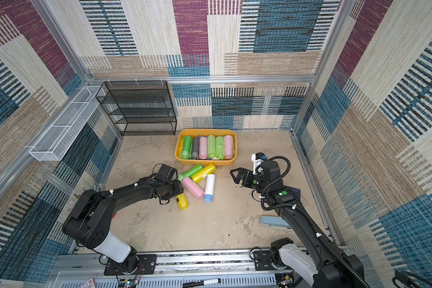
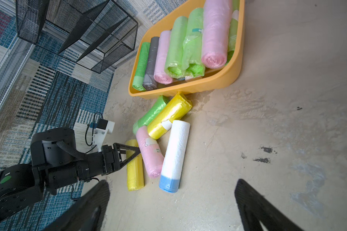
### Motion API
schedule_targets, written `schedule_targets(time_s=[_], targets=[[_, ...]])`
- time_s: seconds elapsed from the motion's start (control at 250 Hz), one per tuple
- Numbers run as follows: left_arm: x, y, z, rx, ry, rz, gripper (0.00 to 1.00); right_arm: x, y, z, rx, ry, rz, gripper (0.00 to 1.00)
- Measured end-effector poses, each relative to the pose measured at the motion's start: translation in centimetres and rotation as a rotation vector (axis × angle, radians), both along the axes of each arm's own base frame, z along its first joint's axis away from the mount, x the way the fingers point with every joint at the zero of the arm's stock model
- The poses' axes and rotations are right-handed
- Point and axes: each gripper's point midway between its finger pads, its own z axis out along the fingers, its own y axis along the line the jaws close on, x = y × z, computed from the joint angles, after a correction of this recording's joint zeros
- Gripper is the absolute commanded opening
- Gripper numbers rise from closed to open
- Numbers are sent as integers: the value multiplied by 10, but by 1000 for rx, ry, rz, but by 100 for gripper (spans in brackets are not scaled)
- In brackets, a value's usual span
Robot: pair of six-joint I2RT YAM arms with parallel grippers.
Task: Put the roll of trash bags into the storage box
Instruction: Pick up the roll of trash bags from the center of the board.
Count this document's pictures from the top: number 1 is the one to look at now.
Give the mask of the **light green roll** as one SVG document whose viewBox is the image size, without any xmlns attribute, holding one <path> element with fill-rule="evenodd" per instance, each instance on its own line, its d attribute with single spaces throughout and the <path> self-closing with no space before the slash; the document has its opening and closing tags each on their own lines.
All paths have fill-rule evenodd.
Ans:
<svg viewBox="0 0 432 288">
<path fill-rule="evenodd" d="M 225 159 L 224 137 L 223 136 L 217 136 L 216 137 L 216 158 L 218 160 L 224 160 Z"/>
<path fill-rule="evenodd" d="M 216 137 L 212 134 L 207 137 L 207 152 L 209 158 L 216 158 Z"/>
</svg>

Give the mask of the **grey roll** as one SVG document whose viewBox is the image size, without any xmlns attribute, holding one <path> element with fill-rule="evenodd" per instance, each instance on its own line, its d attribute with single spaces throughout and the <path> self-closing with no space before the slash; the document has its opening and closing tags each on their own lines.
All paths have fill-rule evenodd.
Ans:
<svg viewBox="0 0 432 288">
<path fill-rule="evenodd" d="M 199 145 L 200 145 L 200 136 L 195 136 L 192 139 L 192 149 L 190 158 L 192 160 L 199 159 Z"/>
</svg>

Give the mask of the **dark green roll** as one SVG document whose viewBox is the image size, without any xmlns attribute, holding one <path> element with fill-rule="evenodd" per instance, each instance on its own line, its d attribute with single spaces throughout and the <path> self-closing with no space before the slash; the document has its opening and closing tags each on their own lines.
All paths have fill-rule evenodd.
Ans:
<svg viewBox="0 0 432 288">
<path fill-rule="evenodd" d="M 180 153 L 180 158 L 181 159 L 189 159 L 191 156 L 191 152 L 192 152 L 192 143 L 193 143 L 193 138 L 191 136 L 184 136 L 182 139 L 182 150 Z"/>
</svg>

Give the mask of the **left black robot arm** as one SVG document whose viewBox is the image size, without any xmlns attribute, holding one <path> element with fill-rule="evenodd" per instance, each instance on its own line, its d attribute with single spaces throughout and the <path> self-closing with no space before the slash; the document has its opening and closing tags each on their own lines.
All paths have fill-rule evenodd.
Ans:
<svg viewBox="0 0 432 288">
<path fill-rule="evenodd" d="M 137 202 L 158 199 L 165 205 L 183 193 L 177 170 L 159 166 L 157 172 L 121 188 L 83 192 L 62 225 L 63 234 L 77 245 L 107 257 L 106 265 L 115 276 L 137 274 L 141 264 L 137 250 L 111 232 L 112 217 Z"/>
</svg>

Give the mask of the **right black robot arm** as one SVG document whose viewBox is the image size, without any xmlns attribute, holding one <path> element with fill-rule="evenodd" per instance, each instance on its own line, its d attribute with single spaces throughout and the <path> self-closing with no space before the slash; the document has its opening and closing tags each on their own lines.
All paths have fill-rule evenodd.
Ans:
<svg viewBox="0 0 432 288">
<path fill-rule="evenodd" d="M 299 250 L 287 239 L 271 244 L 275 265 L 295 270 L 313 288 L 367 288 L 364 267 L 355 255 L 348 256 L 333 243 L 316 224 L 301 202 L 300 191 L 284 185 L 290 161 L 275 156 L 261 162 L 253 171 L 232 169 L 230 175 L 236 184 L 255 190 L 260 195 L 264 211 L 275 211 L 306 248 Z"/>
</svg>

